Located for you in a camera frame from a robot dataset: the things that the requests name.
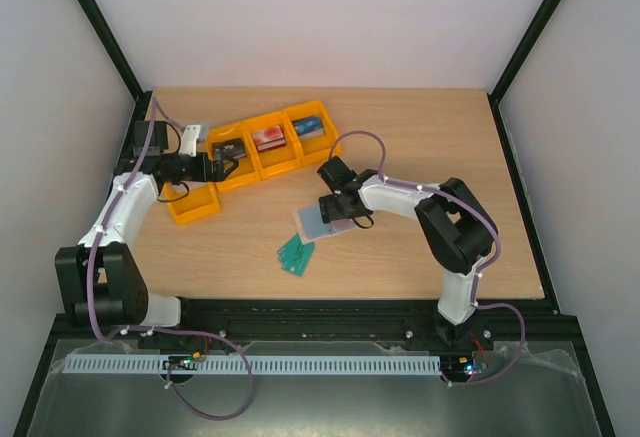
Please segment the beige leather card holder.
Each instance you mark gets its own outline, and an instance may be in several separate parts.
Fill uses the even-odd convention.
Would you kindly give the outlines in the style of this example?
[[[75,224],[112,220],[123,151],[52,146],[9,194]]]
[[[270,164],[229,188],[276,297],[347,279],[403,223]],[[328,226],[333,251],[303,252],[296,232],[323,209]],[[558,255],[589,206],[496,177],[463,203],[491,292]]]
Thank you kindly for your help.
[[[324,223],[321,218],[320,207],[314,204],[293,213],[297,233],[303,244],[333,237],[356,228],[351,220],[338,220]]]

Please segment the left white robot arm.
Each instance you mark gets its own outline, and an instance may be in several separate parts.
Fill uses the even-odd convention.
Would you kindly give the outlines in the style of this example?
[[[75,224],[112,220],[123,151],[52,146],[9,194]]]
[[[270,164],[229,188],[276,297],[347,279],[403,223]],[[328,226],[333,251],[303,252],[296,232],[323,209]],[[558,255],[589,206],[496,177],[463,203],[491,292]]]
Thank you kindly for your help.
[[[139,121],[132,147],[114,170],[109,196],[91,229],[54,258],[64,312],[73,327],[102,325],[175,327],[181,301],[148,290],[132,247],[151,206],[161,201],[167,184],[213,184],[226,180],[239,159],[225,145],[210,153],[198,150],[200,125],[177,131],[178,148],[168,149],[169,122]]]

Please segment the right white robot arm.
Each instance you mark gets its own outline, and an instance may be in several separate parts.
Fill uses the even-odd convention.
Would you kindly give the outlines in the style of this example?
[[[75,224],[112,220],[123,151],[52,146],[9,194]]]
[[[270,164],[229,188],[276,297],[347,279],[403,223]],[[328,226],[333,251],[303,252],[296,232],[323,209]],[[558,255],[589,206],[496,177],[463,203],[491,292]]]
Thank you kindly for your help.
[[[497,226],[464,181],[419,184],[392,179],[373,169],[356,173],[341,158],[318,169],[331,193],[319,199],[325,224],[347,220],[360,226],[387,212],[419,223],[434,259],[443,268],[442,293],[434,327],[445,347],[460,347],[471,336],[482,271],[501,253]]]

